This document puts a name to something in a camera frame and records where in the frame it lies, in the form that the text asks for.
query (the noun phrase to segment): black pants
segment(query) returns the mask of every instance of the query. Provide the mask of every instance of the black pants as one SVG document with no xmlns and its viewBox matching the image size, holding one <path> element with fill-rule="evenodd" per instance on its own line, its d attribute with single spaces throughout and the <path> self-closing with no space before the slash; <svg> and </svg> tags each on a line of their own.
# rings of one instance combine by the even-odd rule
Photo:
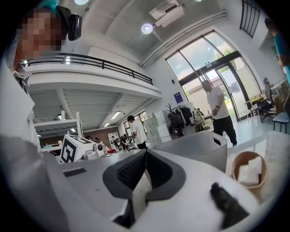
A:
<svg viewBox="0 0 290 232">
<path fill-rule="evenodd" d="M 213 132 L 222 136 L 222 133 L 224 131 L 230 138 L 231 143 L 236 145 L 237 135 L 236 135 L 236 131 L 234 129 L 234 125 L 232 124 L 232 119 L 230 116 L 213 120 Z"/>
<path fill-rule="evenodd" d="M 137 147 L 141 150 L 141 149 L 146 149 L 146 141 L 144 141 L 141 144 L 137 144 Z"/>
</svg>

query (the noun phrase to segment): small wooden basket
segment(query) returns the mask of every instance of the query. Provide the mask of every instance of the small wooden basket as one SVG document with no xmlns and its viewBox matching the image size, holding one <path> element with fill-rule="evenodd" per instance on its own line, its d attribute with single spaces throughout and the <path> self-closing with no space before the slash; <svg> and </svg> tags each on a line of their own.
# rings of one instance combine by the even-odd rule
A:
<svg viewBox="0 0 290 232">
<path fill-rule="evenodd" d="M 241 152 L 232 163 L 232 177 L 237 181 L 239 177 L 239 169 L 241 165 L 247 165 L 250 160 L 255 159 L 260 156 L 258 153 L 253 151 L 244 151 Z M 259 184 L 255 186 L 245 186 L 249 190 L 258 190 L 264 184 L 267 175 L 267 165 L 262 156 L 262 174 L 259 174 Z"/>
</svg>

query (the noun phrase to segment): gray basket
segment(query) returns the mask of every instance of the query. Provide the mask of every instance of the gray basket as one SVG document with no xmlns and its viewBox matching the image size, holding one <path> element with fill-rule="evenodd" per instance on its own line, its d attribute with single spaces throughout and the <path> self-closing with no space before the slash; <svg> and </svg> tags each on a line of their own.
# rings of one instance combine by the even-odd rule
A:
<svg viewBox="0 0 290 232">
<path fill-rule="evenodd" d="M 210 164 L 226 172 L 227 140 L 210 131 L 201 131 L 190 136 L 161 143 L 152 149 L 165 151 L 185 158 Z"/>
</svg>

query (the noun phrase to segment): air conditioning unit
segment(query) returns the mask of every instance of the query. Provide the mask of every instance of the air conditioning unit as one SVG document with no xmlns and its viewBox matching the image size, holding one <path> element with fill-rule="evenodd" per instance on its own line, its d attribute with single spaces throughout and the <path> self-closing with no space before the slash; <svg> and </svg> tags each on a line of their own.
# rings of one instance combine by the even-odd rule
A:
<svg viewBox="0 0 290 232">
<path fill-rule="evenodd" d="M 167 0 L 150 11 L 149 14 L 157 20 L 154 23 L 157 27 L 162 26 L 165 28 L 175 20 L 182 17 L 184 11 L 177 0 Z"/>
</svg>

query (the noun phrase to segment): black railing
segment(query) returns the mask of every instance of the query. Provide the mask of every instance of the black railing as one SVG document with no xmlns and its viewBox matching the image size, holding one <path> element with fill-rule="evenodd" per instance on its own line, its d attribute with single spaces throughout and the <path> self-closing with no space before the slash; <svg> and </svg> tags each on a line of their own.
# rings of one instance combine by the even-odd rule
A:
<svg viewBox="0 0 290 232">
<path fill-rule="evenodd" d="M 260 17 L 260 7 L 254 0 L 242 0 L 240 29 L 253 38 Z"/>
<path fill-rule="evenodd" d="M 38 65 L 44 63 L 63 63 L 67 65 L 69 64 L 91 65 L 97 68 L 110 69 L 118 73 L 123 73 L 127 76 L 142 80 L 146 83 L 149 83 L 150 85 L 153 85 L 152 79 L 143 75 L 142 73 L 136 72 L 130 68 L 126 68 L 122 65 L 107 60 L 79 54 L 59 53 L 57 55 L 46 55 L 42 57 L 36 57 L 31 60 L 22 61 L 21 66 L 27 67 L 31 65 Z"/>
</svg>

